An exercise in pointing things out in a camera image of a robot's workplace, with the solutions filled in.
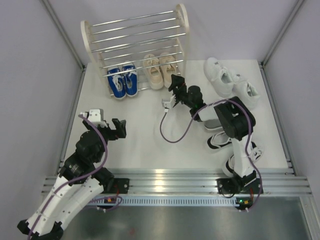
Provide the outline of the beige lace sneaker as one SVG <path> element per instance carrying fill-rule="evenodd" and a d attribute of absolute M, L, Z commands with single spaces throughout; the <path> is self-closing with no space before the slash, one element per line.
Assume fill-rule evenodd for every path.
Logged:
<path fill-rule="evenodd" d="M 144 74 L 153 90 L 160 90 L 164 87 L 164 80 L 160 70 L 160 60 L 152 53 L 146 54 L 142 61 Z"/>
<path fill-rule="evenodd" d="M 172 75 L 177 74 L 177 67 L 175 61 L 175 57 L 173 55 L 170 55 L 168 52 L 163 52 L 160 54 L 160 69 L 163 76 L 164 86 L 166 88 L 169 88 L 172 84 Z"/>

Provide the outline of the blue canvas sneaker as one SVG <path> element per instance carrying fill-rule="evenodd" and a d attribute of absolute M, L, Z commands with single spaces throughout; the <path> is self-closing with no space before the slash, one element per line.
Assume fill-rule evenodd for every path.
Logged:
<path fill-rule="evenodd" d="M 120 68 L 118 66 L 109 67 L 107 69 L 107 80 L 113 92 L 113 96 L 117 100 L 122 100 L 126 96 L 125 82 Z"/>
<path fill-rule="evenodd" d="M 133 63 L 125 63 L 122 66 L 123 78 L 125 81 L 126 94 L 129 97 L 134 97 L 138 93 L 138 73 Z"/>

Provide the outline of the grey canvas sneaker front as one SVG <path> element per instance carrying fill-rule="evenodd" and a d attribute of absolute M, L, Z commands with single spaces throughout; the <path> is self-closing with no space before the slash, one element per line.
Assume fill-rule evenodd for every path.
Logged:
<path fill-rule="evenodd" d="M 218 119 L 211 119 L 204 122 L 204 127 L 209 132 L 220 131 L 223 129 Z"/>

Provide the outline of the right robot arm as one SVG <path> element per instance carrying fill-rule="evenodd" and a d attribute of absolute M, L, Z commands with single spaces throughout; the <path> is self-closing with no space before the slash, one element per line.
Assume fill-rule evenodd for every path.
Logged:
<path fill-rule="evenodd" d="M 231 141 L 233 156 L 224 165 L 224 173 L 231 182 L 227 185 L 220 184 L 220 193 L 247 192 L 259 175 L 252 152 L 252 133 L 256 120 L 249 109 L 237 96 L 205 104 L 200 87 L 186 86 L 184 77 L 179 75 L 171 75 L 168 90 L 172 92 L 172 97 L 169 101 L 162 102 L 166 111 L 179 103 L 186 105 L 193 121 L 217 120 L 223 133 Z"/>

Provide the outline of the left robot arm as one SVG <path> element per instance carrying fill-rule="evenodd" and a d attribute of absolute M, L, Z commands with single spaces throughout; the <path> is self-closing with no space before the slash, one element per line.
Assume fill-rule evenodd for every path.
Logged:
<path fill-rule="evenodd" d="M 108 142 L 127 136 L 126 121 L 112 119 L 111 129 L 105 120 L 94 121 L 79 116 L 86 131 L 79 137 L 74 153 L 65 160 L 50 192 L 28 219 L 17 228 L 29 240 L 59 240 L 70 221 L 97 195 L 115 187 L 115 176 L 104 167 Z"/>

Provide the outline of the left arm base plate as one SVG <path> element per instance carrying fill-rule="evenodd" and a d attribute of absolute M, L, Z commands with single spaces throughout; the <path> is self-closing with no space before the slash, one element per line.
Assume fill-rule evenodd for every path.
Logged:
<path fill-rule="evenodd" d="M 113 178 L 104 188 L 104 194 L 127 194 L 129 191 L 130 179 L 129 178 Z"/>

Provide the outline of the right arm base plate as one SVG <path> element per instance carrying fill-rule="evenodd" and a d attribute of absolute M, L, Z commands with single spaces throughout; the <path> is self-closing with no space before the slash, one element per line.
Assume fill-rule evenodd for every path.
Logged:
<path fill-rule="evenodd" d="M 257 195 L 259 192 L 264 193 L 263 188 L 261 188 L 260 179 L 256 178 L 251 183 L 245 185 L 242 181 L 236 178 L 219 178 L 217 181 L 218 193 L 220 195 Z"/>

